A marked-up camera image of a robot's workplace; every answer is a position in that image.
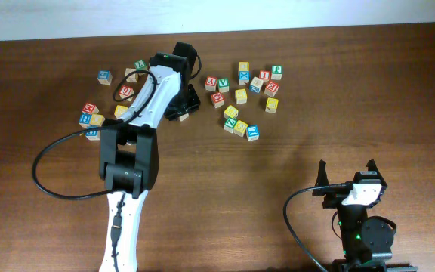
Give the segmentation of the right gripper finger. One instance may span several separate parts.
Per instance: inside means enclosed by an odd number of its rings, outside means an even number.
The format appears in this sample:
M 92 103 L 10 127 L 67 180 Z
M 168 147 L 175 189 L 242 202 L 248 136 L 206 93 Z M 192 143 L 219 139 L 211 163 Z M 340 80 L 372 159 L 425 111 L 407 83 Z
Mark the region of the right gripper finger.
M 319 161 L 319 168 L 318 168 L 318 173 L 317 173 L 317 178 L 316 178 L 316 183 L 315 183 L 316 187 L 329 186 L 329 180 L 328 180 L 328 176 L 327 176 L 327 173 L 325 170 L 325 165 L 326 165 L 326 162 L 321 159 Z
M 376 178 L 380 177 L 380 172 L 378 170 L 378 167 L 377 167 L 374 159 L 370 159 L 367 162 L 366 168 L 367 168 L 366 176 L 370 176 L 370 177 L 373 176 L 373 177 L 376 177 Z

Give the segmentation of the green R wooden block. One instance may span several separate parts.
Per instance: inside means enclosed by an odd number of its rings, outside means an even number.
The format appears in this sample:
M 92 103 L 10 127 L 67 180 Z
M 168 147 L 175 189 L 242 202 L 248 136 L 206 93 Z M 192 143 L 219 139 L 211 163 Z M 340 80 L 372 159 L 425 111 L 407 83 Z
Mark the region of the green R wooden block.
M 184 120 L 186 120 L 188 118 L 189 118 L 189 114 L 186 113 L 186 114 L 183 114 L 182 116 L 180 116 L 178 119 L 179 119 L 180 122 L 182 122 L 182 121 L 184 121 Z

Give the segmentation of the yellow S wooden block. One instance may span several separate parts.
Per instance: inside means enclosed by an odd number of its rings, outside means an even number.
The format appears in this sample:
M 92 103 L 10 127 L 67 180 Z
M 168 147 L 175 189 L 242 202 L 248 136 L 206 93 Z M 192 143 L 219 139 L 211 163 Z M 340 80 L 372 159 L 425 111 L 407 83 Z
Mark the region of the yellow S wooden block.
M 120 119 L 127 111 L 128 111 L 128 107 L 122 106 L 122 105 L 117 105 L 115 110 L 114 110 L 114 116 L 117 119 Z

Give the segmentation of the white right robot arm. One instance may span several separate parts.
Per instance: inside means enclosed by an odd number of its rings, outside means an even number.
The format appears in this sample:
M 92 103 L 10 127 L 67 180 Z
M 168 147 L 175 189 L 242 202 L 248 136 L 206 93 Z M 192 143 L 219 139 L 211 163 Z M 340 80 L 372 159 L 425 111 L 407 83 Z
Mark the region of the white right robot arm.
M 396 224 L 381 216 L 369 216 L 367 210 L 381 201 L 387 183 L 370 159 L 365 171 L 356 172 L 352 181 L 330 184 L 326 162 L 319 162 L 313 196 L 324 198 L 322 207 L 334 209 L 340 228 L 344 258 L 332 262 L 333 271 L 417 271 L 410 264 L 388 265 Z

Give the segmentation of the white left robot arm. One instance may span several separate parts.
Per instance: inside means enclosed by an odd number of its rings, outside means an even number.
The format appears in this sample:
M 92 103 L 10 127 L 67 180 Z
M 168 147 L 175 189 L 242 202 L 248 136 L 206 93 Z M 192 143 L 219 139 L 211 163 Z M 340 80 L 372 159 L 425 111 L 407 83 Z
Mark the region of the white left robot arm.
M 156 182 L 159 154 L 156 129 L 198 109 L 189 80 L 200 63 L 194 51 L 158 53 L 135 102 L 100 133 L 99 175 L 108 191 L 109 220 L 101 271 L 136 271 L 137 237 L 143 204 Z

